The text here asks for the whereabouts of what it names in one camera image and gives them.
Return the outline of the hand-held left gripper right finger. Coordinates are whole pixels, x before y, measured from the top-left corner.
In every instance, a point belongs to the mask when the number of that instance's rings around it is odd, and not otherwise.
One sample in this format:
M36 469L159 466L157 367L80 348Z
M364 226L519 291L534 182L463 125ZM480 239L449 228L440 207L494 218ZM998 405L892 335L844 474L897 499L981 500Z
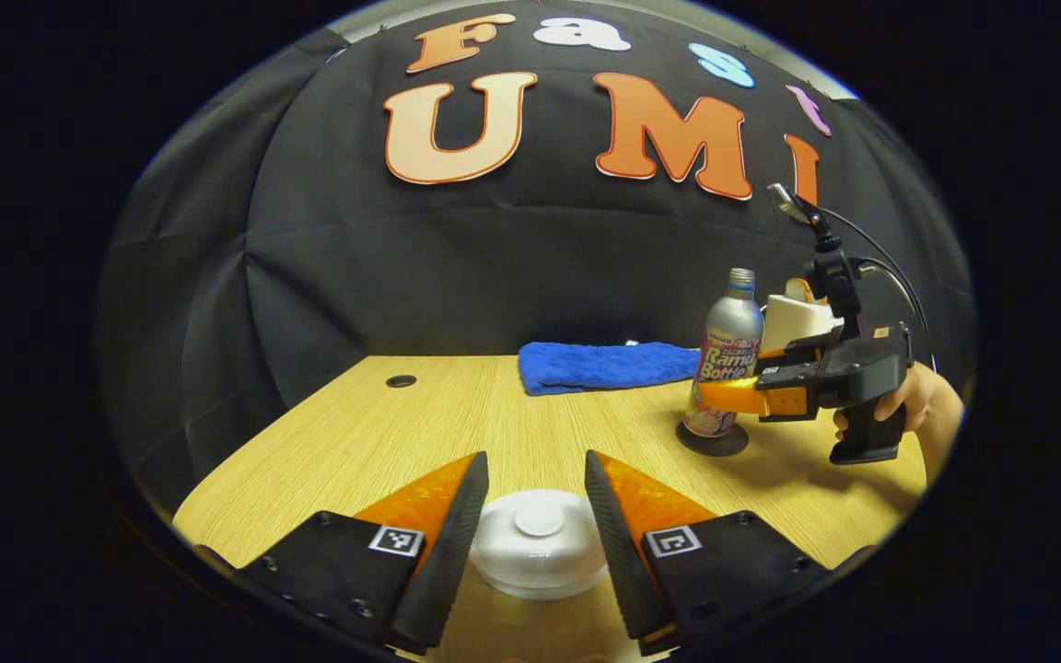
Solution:
M598 450L585 491L628 636L641 655L733 636L830 571L750 509L716 514Z

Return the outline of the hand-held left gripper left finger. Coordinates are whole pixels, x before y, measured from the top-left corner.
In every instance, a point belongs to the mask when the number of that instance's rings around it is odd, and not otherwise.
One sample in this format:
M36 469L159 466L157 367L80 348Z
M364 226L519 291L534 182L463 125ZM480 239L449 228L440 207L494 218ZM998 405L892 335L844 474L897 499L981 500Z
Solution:
M480 450L356 514L320 509L239 573L363 645L424 655L441 642L488 488Z

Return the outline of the dark brown round coaster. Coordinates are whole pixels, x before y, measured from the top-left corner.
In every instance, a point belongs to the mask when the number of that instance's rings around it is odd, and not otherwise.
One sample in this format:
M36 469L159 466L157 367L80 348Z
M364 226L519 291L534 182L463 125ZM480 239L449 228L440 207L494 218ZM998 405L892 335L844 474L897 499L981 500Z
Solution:
M695 453L715 458L737 456L749 444L748 432L741 425L733 425L724 436L708 437L699 436L679 421L675 425L675 437Z

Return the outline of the silver water bottle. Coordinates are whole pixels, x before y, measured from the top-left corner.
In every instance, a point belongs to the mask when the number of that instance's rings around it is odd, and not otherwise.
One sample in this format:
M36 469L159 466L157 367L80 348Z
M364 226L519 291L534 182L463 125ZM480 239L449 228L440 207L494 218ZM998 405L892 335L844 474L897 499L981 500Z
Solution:
M729 271L726 294L706 315L705 334L696 361L682 423L695 436L717 439L734 425L737 413L708 403L702 383L740 380L752 376L761 352L764 316L754 299L755 273Z

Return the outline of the white teacup lid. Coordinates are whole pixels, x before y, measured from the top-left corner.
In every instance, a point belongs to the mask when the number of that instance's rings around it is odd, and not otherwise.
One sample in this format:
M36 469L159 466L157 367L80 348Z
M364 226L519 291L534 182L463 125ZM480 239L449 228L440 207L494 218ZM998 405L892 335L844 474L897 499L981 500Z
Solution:
M485 505L469 561L520 587L569 585L607 566L589 501L544 488Z

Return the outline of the white toaster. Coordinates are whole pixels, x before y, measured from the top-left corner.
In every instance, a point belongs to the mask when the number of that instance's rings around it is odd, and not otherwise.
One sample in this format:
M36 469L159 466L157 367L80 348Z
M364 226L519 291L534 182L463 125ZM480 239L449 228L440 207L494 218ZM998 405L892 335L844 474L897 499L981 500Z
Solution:
M764 308L761 354L782 351L792 341L825 334L842 324L843 319L835 318L829 306L770 295Z

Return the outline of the white saucer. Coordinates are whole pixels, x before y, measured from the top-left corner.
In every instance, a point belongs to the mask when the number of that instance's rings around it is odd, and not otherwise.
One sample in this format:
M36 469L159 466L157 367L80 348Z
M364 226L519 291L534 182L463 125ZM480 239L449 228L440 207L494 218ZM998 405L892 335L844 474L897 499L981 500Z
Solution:
M485 574L480 568L476 568L476 571L480 578L495 591L505 593L505 595L514 597L514 599L530 601L572 599L572 597L581 595L581 593L595 588L608 575L608 568L603 566L597 572L594 572L594 574L585 576L584 579L569 585L557 585L557 587L520 587L519 585L501 582L501 580L495 579L493 576Z

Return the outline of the blue towel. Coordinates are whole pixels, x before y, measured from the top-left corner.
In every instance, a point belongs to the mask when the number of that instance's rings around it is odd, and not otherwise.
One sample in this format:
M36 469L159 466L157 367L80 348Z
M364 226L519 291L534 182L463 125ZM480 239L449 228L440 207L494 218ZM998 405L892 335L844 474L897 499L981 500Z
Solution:
M669 343L528 343L517 366L530 396L632 390L691 380L698 351Z

